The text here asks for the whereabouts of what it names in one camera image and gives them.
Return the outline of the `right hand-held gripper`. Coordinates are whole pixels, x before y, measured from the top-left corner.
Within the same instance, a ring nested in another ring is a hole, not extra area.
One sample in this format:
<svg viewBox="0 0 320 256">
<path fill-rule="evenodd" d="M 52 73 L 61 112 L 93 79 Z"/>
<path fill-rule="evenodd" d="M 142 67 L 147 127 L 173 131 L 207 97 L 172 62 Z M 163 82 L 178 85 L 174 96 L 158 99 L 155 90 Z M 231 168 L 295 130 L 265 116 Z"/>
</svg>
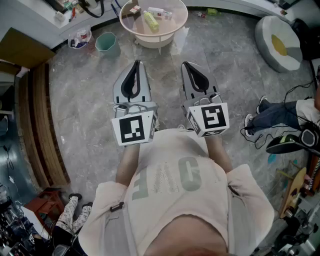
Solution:
<svg viewBox="0 0 320 256">
<path fill-rule="evenodd" d="M 204 67 L 190 61 L 181 64 L 186 101 L 185 116 L 198 137 L 210 137 L 230 128 L 229 111 L 222 102 L 214 76 Z"/>
</svg>

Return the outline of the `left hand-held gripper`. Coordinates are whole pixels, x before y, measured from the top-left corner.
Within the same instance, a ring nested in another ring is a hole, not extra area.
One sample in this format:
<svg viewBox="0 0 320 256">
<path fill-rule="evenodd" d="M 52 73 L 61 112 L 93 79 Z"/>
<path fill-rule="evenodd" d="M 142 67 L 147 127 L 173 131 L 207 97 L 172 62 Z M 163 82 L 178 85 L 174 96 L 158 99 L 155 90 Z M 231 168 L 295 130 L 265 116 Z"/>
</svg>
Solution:
<svg viewBox="0 0 320 256">
<path fill-rule="evenodd" d="M 148 75 L 141 60 L 129 64 L 121 72 L 113 85 L 113 101 L 117 104 L 113 106 L 115 117 L 111 123 L 117 144 L 129 146 L 151 142 L 158 106 L 151 101 Z"/>
</svg>

